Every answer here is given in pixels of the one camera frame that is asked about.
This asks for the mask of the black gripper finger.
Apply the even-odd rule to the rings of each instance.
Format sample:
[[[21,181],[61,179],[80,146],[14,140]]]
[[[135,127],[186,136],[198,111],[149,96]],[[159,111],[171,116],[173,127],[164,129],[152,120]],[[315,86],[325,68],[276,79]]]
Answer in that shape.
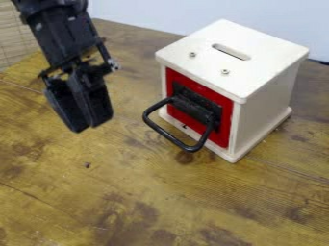
[[[56,112],[62,123],[73,133],[80,133],[88,128],[83,117],[83,111],[79,108],[73,93],[67,83],[60,79],[46,82],[44,94],[49,105]]]

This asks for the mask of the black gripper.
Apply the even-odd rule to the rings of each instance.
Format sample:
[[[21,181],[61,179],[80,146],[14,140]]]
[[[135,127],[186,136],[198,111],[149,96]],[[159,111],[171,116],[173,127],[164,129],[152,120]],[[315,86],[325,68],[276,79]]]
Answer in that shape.
[[[87,12],[87,4],[18,4],[21,22],[29,27],[49,63],[40,73],[46,83],[50,72],[60,69],[69,75],[68,87],[89,127],[112,119],[113,108],[104,76],[117,70]],[[83,61],[83,55],[96,49],[100,65]]]

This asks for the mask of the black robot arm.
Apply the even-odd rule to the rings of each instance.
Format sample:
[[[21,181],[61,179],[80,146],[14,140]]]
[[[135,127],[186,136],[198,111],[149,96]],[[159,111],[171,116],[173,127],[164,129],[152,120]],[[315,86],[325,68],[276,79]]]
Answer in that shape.
[[[68,129],[79,133],[112,119],[104,76],[117,70],[87,12],[87,0],[10,0],[49,63],[44,94]]]

